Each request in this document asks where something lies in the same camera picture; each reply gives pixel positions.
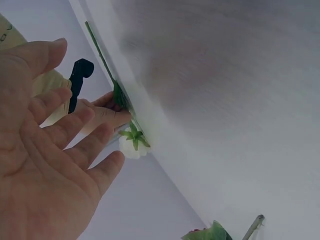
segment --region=green stem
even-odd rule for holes
[[[103,54],[102,54],[102,52],[101,52],[101,50],[100,50],[100,47],[99,47],[99,45],[98,45],[98,42],[97,42],[97,40],[96,40],[96,38],[95,38],[94,33],[93,33],[92,30],[91,30],[91,27],[90,27],[88,21],[86,21],[84,24],[85,24],[85,26],[86,26],[86,28],[87,28],[87,30],[88,30],[91,38],[92,38],[92,41],[93,41],[93,43],[94,43],[94,46],[95,46],[96,50],[97,50],[98,53],[99,53],[99,57],[101,58],[102,63],[103,63],[103,65],[104,65],[106,71],[107,71],[108,74],[109,74],[109,77],[111,78],[113,84],[115,84],[116,81],[115,81],[114,77],[112,76],[112,73],[111,73],[111,71],[110,71],[110,69],[109,69],[109,67],[108,67],[108,65],[107,65],[107,62],[106,62],[106,60],[105,60],[105,58],[104,58],[104,56],[103,56]]]

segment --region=hand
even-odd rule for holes
[[[0,239],[75,240],[119,173],[116,151],[88,169],[113,129],[100,125],[65,149],[94,111],[84,107],[54,125],[39,125],[71,97],[60,88],[31,98],[33,79],[60,64],[62,39],[0,51]]]
[[[131,121],[130,112],[126,109],[121,109],[115,104],[113,97],[114,93],[111,91],[93,102],[85,99],[79,99],[77,101],[75,111],[89,107],[95,113],[94,118],[83,128],[83,132],[89,134],[103,123],[110,124],[110,126],[116,130],[118,127]]]

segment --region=leaf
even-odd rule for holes
[[[137,130],[137,127],[134,125],[133,122],[130,122],[130,129],[131,129],[131,132],[132,132],[133,136],[136,137],[137,134],[138,134],[138,130]]]
[[[140,136],[142,136],[142,135],[143,135],[142,131],[138,131],[137,134],[136,134],[136,136],[135,136],[135,138],[138,138],[138,137],[140,137]]]
[[[132,134],[132,132],[130,132],[130,131],[119,131],[119,134],[121,135],[121,136],[126,136],[126,137],[128,137],[128,138],[132,138],[132,139],[134,139],[134,135]]]
[[[225,231],[226,233],[226,240],[232,240],[232,237],[229,235],[229,233],[227,231]]]
[[[113,100],[116,104],[120,106],[120,108],[127,108],[127,99],[122,91],[119,83],[116,80],[112,79],[113,82]]]
[[[182,240],[215,240],[211,238],[211,229],[189,232]]]
[[[145,138],[144,138],[143,136],[139,136],[139,137],[136,138],[136,139],[138,139],[140,142],[142,142],[143,145],[145,145],[147,148],[150,148],[149,143],[145,140]]]
[[[134,139],[133,140],[133,147],[134,147],[134,150],[138,151],[138,146],[139,146],[139,142],[137,139]]]
[[[217,221],[213,222],[212,229],[212,240],[226,240],[226,230]]]

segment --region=fingernail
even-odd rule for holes
[[[64,37],[62,37],[62,38],[59,38],[57,40],[54,40],[52,43],[53,44],[57,44],[57,45],[61,45],[61,44],[64,44],[66,42],[67,42],[67,40]]]

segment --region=white wall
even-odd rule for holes
[[[158,162],[236,240],[318,239],[319,0],[81,0]]]
[[[82,97],[93,100],[111,90],[67,0],[0,0],[0,11],[29,41],[67,39],[68,51],[57,68],[66,78],[76,60],[94,62],[95,71],[84,82]],[[94,164],[117,149],[117,142],[111,144]],[[126,161],[80,239],[174,240],[202,227],[157,161],[148,155]]]

